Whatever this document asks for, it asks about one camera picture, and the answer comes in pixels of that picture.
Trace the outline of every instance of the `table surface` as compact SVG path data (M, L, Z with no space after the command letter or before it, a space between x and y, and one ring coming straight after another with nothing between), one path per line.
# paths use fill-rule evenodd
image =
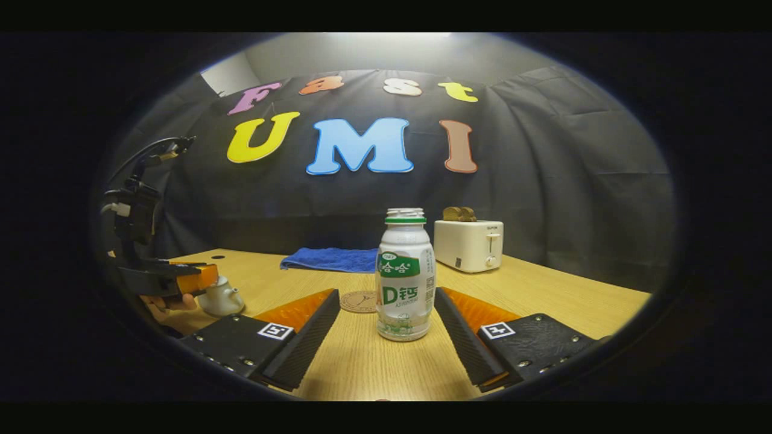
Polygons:
M217 255L225 258L212 258ZM217 264L220 274L239 289L246 305L242 314L249 317L328 288L337 288L341 296L374 290L374 274L281 270L279 263L285 257L214 249L175 259ZM624 326L649 297L648 293L509 256L503 257L499 269L474 274L437 263L437 286L477 297L521 317L550 315L594 339ZM200 307L168 314L155 312L155 316L185 335L218 319ZM469 381L436 310L432 311L428 334L412 342L382 338L375 330L375 321L375 313L341 309L292 395L315 401L458 401L483 395Z

